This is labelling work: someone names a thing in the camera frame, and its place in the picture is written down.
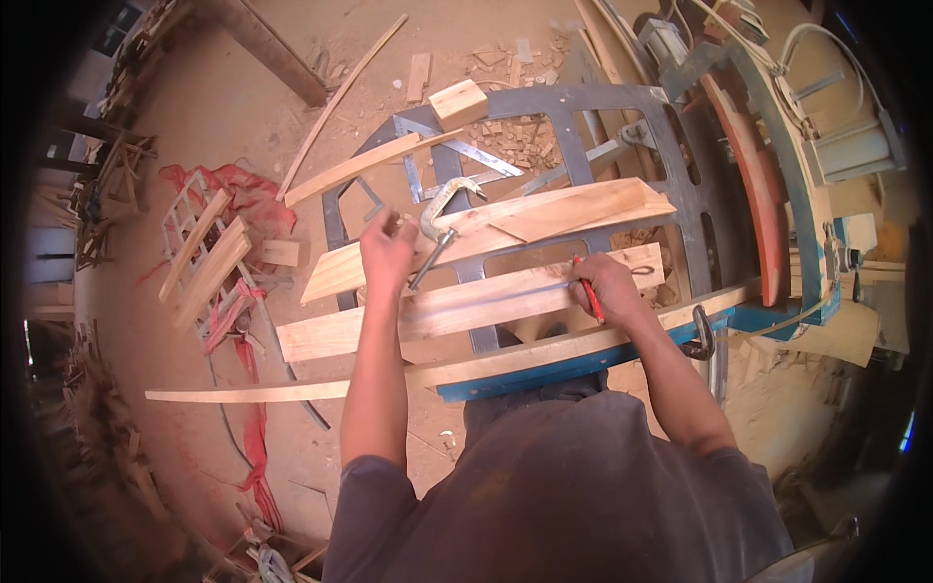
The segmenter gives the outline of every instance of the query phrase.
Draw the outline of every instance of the left hand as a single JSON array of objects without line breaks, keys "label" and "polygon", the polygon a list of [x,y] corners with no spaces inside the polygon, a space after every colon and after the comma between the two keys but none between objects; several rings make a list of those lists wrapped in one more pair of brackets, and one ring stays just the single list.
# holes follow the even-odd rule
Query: left hand
[{"label": "left hand", "polygon": [[367,303],[375,298],[398,299],[411,273],[418,226],[405,221],[399,228],[397,221],[398,212],[386,206],[360,235]]}]

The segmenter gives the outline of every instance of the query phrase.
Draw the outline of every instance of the forearm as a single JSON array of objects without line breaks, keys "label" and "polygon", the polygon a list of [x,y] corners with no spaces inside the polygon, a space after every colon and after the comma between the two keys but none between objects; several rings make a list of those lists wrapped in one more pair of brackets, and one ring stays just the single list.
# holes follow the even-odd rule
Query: forearm
[{"label": "forearm", "polygon": [[735,447],[722,409],[654,311],[646,305],[626,328],[641,357],[651,408],[664,433],[698,455]]},{"label": "forearm", "polygon": [[398,345],[398,296],[370,297],[343,405],[341,461],[379,455],[403,470],[408,391]]}]

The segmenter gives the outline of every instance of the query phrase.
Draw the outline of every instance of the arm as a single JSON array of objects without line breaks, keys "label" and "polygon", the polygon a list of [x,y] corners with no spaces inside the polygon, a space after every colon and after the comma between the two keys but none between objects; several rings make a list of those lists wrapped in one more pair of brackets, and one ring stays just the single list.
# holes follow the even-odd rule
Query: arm
[{"label": "arm", "polygon": [[[722,409],[641,298],[629,268],[599,253],[580,261],[572,276],[590,280],[606,321],[625,332],[638,350],[651,408],[664,433],[696,455],[736,447]],[[571,283],[570,292],[592,314],[579,281]]]},{"label": "arm", "polygon": [[411,269],[418,227],[396,229],[398,213],[373,217],[359,239],[367,297],[356,361],[343,405],[341,462],[378,455],[406,466],[408,391],[398,345],[398,297]]}]

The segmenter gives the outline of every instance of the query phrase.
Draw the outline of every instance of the hand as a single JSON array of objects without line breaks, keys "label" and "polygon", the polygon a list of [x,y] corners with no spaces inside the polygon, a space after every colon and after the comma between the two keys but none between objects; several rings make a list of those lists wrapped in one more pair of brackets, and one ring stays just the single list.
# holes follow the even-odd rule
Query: hand
[{"label": "hand", "polygon": [[[590,280],[603,316],[612,326],[627,330],[630,324],[644,319],[648,313],[654,317],[654,312],[638,292],[629,268],[605,253],[581,259],[570,272],[570,277]],[[570,294],[587,314],[593,315],[590,299],[580,281],[570,282]]]},{"label": "hand", "polygon": [[399,228],[397,221],[398,212],[386,206],[372,218],[359,238],[367,303],[397,300],[411,273],[418,226],[405,221]]}]

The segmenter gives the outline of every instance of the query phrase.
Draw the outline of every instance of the person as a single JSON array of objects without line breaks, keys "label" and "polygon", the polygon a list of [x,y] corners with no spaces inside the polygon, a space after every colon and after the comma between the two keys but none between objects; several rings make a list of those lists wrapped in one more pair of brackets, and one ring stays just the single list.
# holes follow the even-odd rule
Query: person
[{"label": "person", "polygon": [[[634,343],[670,441],[648,432],[638,398],[603,390],[600,375],[582,391],[578,383],[477,399],[465,407],[463,454],[419,501],[406,476],[397,334],[417,231],[383,209],[360,237],[366,311],[341,421],[325,583],[740,581],[793,550],[765,469],[736,449],[628,268],[604,254],[580,261],[572,278],[590,280],[606,321]],[[589,312],[580,282],[568,289]],[[481,423],[470,422],[474,404]]]}]

